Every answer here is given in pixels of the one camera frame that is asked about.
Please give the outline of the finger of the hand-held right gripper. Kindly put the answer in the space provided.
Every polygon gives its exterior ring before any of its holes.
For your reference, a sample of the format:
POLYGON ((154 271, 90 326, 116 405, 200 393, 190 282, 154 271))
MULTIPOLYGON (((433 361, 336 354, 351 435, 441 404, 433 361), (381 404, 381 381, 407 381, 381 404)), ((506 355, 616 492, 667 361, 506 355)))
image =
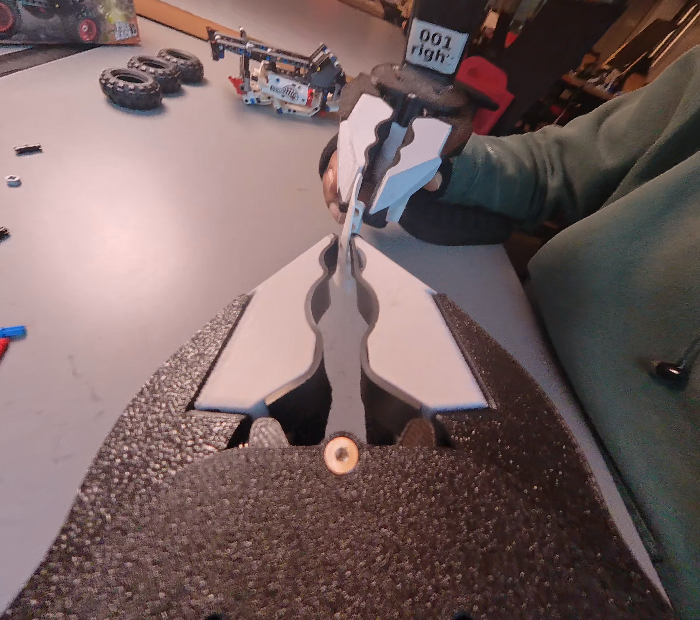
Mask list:
POLYGON ((351 204, 357 175, 374 184, 372 211, 391 209, 394 202, 380 202, 382 180, 396 163, 396 138, 391 128, 394 109, 379 97, 363 94, 339 126, 337 141, 337 192, 340 202, 351 204))
POLYGON ((397 150, 398 160, 383 174, 372 197, 371 214, 386 211, 397 221, 411 195, 433 179, 452 127, 433 117, 417 117, 409 127, 412 140, 397 150))

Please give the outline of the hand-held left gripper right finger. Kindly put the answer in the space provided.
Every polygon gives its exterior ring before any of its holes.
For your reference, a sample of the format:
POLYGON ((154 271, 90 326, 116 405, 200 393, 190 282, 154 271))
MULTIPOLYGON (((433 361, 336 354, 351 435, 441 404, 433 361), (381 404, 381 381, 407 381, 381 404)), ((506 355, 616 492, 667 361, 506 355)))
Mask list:
POLYGON ((481 409, 488 402, 436 301, 436 292, 353 238, 361 361, 379 387, 416 409, 481 409))

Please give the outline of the toy truck chassis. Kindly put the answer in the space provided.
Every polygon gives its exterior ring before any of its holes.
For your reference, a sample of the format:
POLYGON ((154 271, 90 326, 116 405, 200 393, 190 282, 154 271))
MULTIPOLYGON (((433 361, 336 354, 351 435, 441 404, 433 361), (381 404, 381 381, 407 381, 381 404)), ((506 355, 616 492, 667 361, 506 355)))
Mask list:
POLYGON ((348 78, 326 45, 304 56, 252 39, 245 30, 231 36, 207 27, 206 33, 215 62, 238 56, 239 72, 228 80, 245 105, 299 117, 338 112, 348 78))

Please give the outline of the grey desk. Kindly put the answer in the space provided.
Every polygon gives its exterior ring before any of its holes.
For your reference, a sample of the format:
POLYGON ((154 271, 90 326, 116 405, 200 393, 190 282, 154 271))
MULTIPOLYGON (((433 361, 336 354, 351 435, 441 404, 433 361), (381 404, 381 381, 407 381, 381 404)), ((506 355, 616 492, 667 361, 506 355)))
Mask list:
POLYGON ((242 106, 203 42, 148 21, 141 39, 1 77, 1 326, 26 327, 1 360, 1 609, 152 373, 333 229, 318 177, 333 120, 242 106), (166 47, 203 82, 155 110, 105 97, 103 70, 166 47))

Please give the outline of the person's right hand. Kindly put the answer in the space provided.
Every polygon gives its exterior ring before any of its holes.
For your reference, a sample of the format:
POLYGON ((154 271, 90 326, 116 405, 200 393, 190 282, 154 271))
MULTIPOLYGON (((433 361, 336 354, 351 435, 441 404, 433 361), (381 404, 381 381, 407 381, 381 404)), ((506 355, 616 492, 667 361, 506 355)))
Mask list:
MULTIPOLYGON (((437 172, 435 176, 425 184, 424 190, 436 192, 442 185, 442 173, 437 172)), ((337 152, 333 152, 328 161, 328 166, 321 178, 323 198, 328 207, 328 211, 338 224, 345 222, 346 213, 340 211, 340 199, 337 190, 337 152)))

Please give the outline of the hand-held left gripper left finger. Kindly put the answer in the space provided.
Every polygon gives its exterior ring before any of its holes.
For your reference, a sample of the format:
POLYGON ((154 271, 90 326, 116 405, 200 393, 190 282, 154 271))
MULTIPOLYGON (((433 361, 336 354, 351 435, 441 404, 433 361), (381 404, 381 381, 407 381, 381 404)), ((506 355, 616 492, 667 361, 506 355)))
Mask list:
POLYGON ((324 237, 260 283, 195 399, 200 411, 268 411, 318 370, 337 237, 324 237))

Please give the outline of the wooden table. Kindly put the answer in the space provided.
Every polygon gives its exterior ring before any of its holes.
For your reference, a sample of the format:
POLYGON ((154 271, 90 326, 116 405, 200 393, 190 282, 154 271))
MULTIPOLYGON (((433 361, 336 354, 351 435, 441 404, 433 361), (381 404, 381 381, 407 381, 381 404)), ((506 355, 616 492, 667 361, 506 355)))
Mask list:
POLYGON ((240 58, 240 75, 233 83, 241 92, 262 87, 272 76, 285 77, 310 91, 332 94, 352 80, 324 44, 309 56, 274 47, 252 37, 243 28, 232 30, 160 0, 133 0, 136 16, 206 41, 214 61, 230 53, 240 58))

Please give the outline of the black wired earphone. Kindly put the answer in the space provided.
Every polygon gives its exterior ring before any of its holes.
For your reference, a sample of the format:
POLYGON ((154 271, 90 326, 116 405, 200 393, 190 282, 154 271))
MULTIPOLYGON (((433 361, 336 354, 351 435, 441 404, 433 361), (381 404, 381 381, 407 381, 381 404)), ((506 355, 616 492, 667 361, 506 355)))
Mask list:
POLYGON ((675 361, 655 360, 650 366, 650 374, 675 390, 687 388, 690 375, 699 358, 699 337, 697 336, 680 358, 675 361))

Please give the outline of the white toy panel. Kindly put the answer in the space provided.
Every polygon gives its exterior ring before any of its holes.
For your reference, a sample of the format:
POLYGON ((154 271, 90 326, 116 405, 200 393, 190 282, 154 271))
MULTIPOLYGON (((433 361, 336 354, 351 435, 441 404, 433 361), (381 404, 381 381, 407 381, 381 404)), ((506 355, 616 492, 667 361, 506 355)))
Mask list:
POLYGON ((338 237, 337 264, 334 283, 338 288, 347 289, 354 282, 353 275, 353 237, 358 234, 363 224, 364 203, 359 199, 363 174, 355 175, 345 222, 338 237))

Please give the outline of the person's torso green sweatshirt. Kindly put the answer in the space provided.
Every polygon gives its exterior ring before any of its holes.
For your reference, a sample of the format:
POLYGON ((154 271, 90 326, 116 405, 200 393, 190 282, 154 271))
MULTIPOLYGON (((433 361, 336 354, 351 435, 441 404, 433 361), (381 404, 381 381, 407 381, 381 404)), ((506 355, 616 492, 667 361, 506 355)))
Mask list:
POLYGON ((678 615, 699 618, 699 154, 583 218, 533 258, 562 367, 660 548, 678 615))

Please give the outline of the black toy tyre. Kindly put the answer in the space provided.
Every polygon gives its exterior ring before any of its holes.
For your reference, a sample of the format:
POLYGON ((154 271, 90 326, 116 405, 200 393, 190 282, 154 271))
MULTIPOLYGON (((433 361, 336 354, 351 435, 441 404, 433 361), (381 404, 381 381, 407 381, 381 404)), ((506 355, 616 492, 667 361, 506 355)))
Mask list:
POLYGON ((178 68, 183 83, 196 85, 204 80, 202 61, 188 52, 166 47, 157 52, 157 57, 178 68))
POLYGON ((160 57, 136 55, 129 59, 127 66, 151 76, 163 94, 175 94, 183 84, 180 67, 160 57))
POLYGON ((105 69, 99 77, 105 97, 130 110, 155 110, 162 106, 162 89, 153 76, 132 68, 105 69))

